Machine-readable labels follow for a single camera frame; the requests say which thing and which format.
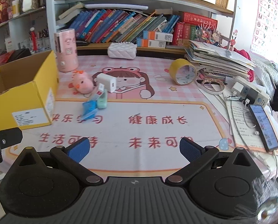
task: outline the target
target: pink cylinder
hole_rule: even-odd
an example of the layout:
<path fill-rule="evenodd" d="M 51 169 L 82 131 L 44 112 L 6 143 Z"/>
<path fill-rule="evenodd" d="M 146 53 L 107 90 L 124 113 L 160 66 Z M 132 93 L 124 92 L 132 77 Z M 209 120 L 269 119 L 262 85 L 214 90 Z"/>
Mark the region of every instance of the pink cylinder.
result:
<path fill-rule="evenodd" d="M 74 29 L 64 29 L 54 33 L 58 70 L 68 72 L 75 70 L 78 64 L 77 46 Z"/>

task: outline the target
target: silver screw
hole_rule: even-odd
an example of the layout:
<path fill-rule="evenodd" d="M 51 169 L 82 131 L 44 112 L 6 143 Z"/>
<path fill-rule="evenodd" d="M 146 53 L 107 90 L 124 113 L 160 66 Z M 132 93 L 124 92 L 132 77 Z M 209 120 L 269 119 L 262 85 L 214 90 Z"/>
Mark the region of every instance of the silver screw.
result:
<path fill-rule="evenodd" d="M 183 178 L 179 175 L 171 175 L 168 177 L 168 180 L 172 183 L 179 183 L 183 181 Z"/>
<path fill-rule="evenodd" d="M 99 177 L 99 176 L 96 176 L 96 175 L 91 175 L 91 176 L 88 176 L 87 178 L 86 178 L 86 181 L 88 182 L 88 183 L 97 183 L 97 182 L 99 182 L 101 180 L 101 178 Z"/>

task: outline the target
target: cartoon blue balloon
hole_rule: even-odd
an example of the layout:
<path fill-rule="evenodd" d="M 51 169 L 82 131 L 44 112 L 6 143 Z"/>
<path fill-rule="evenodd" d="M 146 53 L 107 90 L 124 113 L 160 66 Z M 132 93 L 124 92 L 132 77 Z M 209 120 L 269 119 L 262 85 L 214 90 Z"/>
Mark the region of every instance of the cartoon blue balloon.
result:
<path fill-rule="evenodd" d="M 228 141 L 227 141 L 227 138 L 222 138 L 219 142 L 219 148 L 221 150 L 228 150 L 229 149 L 229 146 L 228 146 Z"/>

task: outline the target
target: red chinese character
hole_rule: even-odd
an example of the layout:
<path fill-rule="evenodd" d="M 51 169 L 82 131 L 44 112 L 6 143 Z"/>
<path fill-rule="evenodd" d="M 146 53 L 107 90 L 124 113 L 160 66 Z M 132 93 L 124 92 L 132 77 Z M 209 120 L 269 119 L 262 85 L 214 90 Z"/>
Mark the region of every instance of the red chinese character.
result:
<path fill-rule="evenodd" d="M 167 146 L 177 147 L 176 137 L 165 137 Z"/>
<path fill-rule="evenodd" d="M 80 120 L 81 116 L 82 116 L 82 115 L 79 115 L 79 116 L 77 117 L 77 122 L 78 122 L 78 123 L 82 123 L 83 121 L 86 121 L 86 120 Z"/>
<path fill-rule="evenodd" d="M 88 137 L 89 142 L 90 142 L 90 147 L 94 148 L 95 145 L 98 143 L 98 138 L 96 136 L 93 137 Z"/>
<path fill-rule="evenodd" d="M 55 143 L 55 144 L 57 144 L 57 145 L 63 144 L 63 140 L 65 139 L 64 136 L 65 136 L 65 135 L 55 135 L 55 136 L 54 136 L 54 139 L 55 139 L 55 140 L 53 140 L 52 143 Z"/>
<path fill-rule="evenodd" d="M 61 122 L 71 122 L 71 119 L 73 118 L 72 116 L 74 116 L 73 114 L 66 114 L 63 117 L 63 120 Z"/>
<path fill-rule="evenodd" d="M 157 124 L 157 118 L 156 116 L 146 116 L 146 124 L 148 125 L 154 125 Z"/>
<path fill-rule="evenodd" d="M 136 114 L 134 116 L 130 116 L 129 120 L 130 120 L 130 124 L 141 124 L 141 119 L 142 117 L 139 114 Z"/>
<path fill-rule="evenodd" d="M 131 143 L 131 145 L 129 147 L 134 146 L 135 149 L 138 147 L 141 147 L 140 143 L 142 143 L 142 141 L 140 141 L 140 140 L 141 140 L 141 138 L 137 138 L 137 137 L 130 139 L 129 143 Z"/>
<path fill-rule="evenodd" d="M 162 124 L 173 124 L 171 116 L 166 116 L 162 118 Z"/>
<path fill-rule="evenodd" d="M 53 114 L 52 121 L 58 121 L 60 117 L 60 114 Z"/>
<path fill-rule="evenodd" d="M 151 137 L 148 140 L 150 141 L 149 147 L 154 147 L 154 149 L 156 149 L 156 147 L 161 147 L 160 146 L 161 142 L 159 142 L 159 138 Z"/>
<path fill-rule="evenodd" d="M 47 142 L 47 139 L 49 138 L 49 136 L 50 135 L 48 133 L 42 133 L 40 136 L 41 140 L 39 140 L 39 141 Z"/>
<path fill-rule="evenodd" d="M 191 141 L 193 141 L 193 138 L 190 137 L 190 136 L 182 136 L 181 139 L 182 139 L 183 137 L 186 137 L 186 138 L 190 139 Z"/>
<path fill-rule="evenodd" d="M 103 117 L 101 115 L 96 115 L 95 120 L 93 120 L 93 122 L 95 122 L 96 124 L 99 124 L 102 121 L 103 121 Z"/>
<path fill-rule="evenodd" d="M 185 123 L 188 123 L 188 122 L 186 121 L 187 119 L 184 119 L 184 116 L 183 116 L 183 117 L 180 117 L 180 116 L 179 116 L 179 117 L 177 118 L 177 120 L 178 120 L 182 125 L 185 124 Z"/>
<path fill-rule="evenodd" d="M 71 138 L 68 140 L 69 144 L 73 144 L 76 141 L 80 140 L 81 136 L 70 136 Z"/>

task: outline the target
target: yellow cardboard box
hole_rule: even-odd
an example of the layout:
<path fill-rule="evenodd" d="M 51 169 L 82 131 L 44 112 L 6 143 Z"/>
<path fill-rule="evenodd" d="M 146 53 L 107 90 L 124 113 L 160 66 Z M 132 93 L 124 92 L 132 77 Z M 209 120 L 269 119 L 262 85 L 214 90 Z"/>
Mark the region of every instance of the yellow cardboard box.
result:
<path fill-rule="evenodd" d="M 0 66 L 0 130 L 52 124 L 58 82 L 53 51 Z"/>

